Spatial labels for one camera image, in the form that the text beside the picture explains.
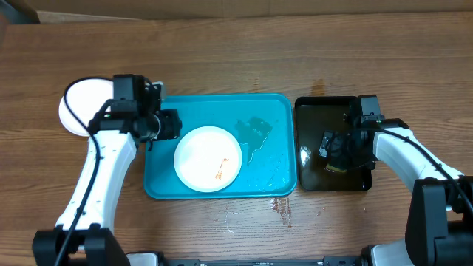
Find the green yellow sponge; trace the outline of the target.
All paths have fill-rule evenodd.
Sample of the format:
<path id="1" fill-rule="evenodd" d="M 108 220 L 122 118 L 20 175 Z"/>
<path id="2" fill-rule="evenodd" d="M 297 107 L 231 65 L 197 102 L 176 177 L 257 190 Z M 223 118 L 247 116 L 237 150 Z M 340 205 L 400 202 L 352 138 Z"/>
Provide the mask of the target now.
<path id="1" fill-rule="evenodd" d="M 350 159 L 344 155 L 329 156 L 325 168 L 328 171 L 344 173 L 350 166 Z"/>

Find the white plate with thin smear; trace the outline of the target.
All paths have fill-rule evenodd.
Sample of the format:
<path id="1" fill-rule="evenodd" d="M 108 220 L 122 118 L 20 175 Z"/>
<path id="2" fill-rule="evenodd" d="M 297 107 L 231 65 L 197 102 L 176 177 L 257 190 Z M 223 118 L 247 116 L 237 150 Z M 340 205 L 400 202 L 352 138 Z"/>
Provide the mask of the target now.
<path id="1" fill-rule="evenodd" d="M 89 121 L 108 99 L 113 99 L 113 83 L 105 78 L 84 78 L 74 81 L 70 84 L 67 92 L 67 103 L 70 109 L 85 126 L 89 125 Z M 67 131 L 81 137 L 89 136 L 88 132 L 71 115 L 64 102 L 64 97 L 61 98 L 58 114 L 60 122 Z"/>

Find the white plate with orange stain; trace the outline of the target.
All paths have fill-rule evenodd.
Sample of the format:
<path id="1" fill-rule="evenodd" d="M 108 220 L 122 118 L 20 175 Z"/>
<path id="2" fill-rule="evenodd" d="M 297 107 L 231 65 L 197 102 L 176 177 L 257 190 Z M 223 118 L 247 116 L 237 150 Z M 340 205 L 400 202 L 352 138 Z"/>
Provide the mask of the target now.
<path id="1" fill-rule="evenodd" d="M 203 193 L 228 187 L 242 167 L 242 149 L 236 138 L 216 126 L 186 134 L 174 152 L 174 170 L 184 185 Z"/>

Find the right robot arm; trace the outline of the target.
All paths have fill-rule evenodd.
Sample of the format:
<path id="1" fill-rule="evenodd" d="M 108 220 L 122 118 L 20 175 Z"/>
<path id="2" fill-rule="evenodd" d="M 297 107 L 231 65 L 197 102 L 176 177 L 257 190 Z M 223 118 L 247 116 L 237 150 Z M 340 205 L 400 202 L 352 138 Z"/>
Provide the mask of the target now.
<path id="1" fill-rule="evenodd" d="M 319 155 L 330 171 L 388 165 L 411 191 L 402 240 L 364 249 L 365 265 L 471 265 L 472 177 L 438 159 L 401 119 L 381 114 L 374 95 L 354 98 L 344 131 L 327 130 Z"/>

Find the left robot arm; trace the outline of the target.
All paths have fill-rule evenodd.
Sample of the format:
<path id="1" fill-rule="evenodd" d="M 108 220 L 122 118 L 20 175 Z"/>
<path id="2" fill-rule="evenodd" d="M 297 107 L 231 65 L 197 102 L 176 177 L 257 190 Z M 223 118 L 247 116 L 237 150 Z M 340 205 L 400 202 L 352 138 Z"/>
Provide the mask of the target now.
<path id="1" fill-rule="evenodd" d="M 52 265 L 162 265 L 156 251 L 126 253 L 113 233 L 124 178 L 146 143 L 180 136 L 175 109 L 162 109 L 165 87 L 142 75 L 85 77 L 64 90 L 64 112 L 88 134 L 88 151 L 74 193 L 55 227 L 37 231 L 35 263 Z"/>

